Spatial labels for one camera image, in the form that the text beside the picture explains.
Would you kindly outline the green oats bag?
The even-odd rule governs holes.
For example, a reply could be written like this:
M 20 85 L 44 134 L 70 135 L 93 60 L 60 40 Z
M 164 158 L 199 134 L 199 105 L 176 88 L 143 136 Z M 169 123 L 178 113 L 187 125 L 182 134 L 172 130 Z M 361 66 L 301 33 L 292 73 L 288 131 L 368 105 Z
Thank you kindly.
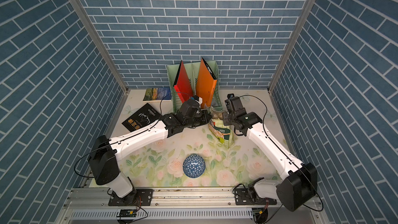
M 231 126 L 224 125 L 223 114 L 225 111 L 218 111 L 213 106 L 210 107 L 211 120 L 208 127 L 217 140 L 223 144 L 226 149 L 230 149 L 234 145 L 233 132 Z

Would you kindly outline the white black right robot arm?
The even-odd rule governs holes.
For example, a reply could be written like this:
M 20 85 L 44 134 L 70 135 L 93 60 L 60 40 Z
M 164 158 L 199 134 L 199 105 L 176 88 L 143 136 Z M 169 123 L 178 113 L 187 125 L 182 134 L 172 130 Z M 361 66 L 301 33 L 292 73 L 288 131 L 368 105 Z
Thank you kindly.
M 223 124 L 232 125 L 253 141 L 275 167 L 280 180 L 259 177 L 248 185 L 253 200 L 271 198 L 294 212 L 317 193 L 318 171 L 312 163 L 304 164 L 287 150 L 254 112 L 247 113 L 239 96 L 228 94 Z

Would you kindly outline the blue patterned ceramic bowl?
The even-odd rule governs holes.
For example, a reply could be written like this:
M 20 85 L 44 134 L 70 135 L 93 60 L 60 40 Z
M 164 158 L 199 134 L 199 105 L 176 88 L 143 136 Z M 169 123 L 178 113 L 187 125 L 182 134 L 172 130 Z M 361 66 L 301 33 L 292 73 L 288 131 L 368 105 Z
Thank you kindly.
M 198 178 L 205 172 L 205 160 L 198 154 L 189 155 L 183 162 L 183 172 L 189 178 Z

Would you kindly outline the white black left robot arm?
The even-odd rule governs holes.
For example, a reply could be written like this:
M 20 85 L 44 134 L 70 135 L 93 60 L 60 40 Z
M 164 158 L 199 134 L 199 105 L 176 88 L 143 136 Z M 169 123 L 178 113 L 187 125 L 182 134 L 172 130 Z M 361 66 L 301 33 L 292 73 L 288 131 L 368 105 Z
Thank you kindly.
M 144 128 L 110 139 L 105 135 L 98 137 L 87 157 L 96 184 L 108 186 L 121 199 L 134 197 L 135 187 L 120 171 L 118 162 L 146 145 L 181 133 L 185 128 L 206 125 L 211 118 L 210 110 L 201 109 L 198 101 L 189 99 L 176 113 L 162 115 Z

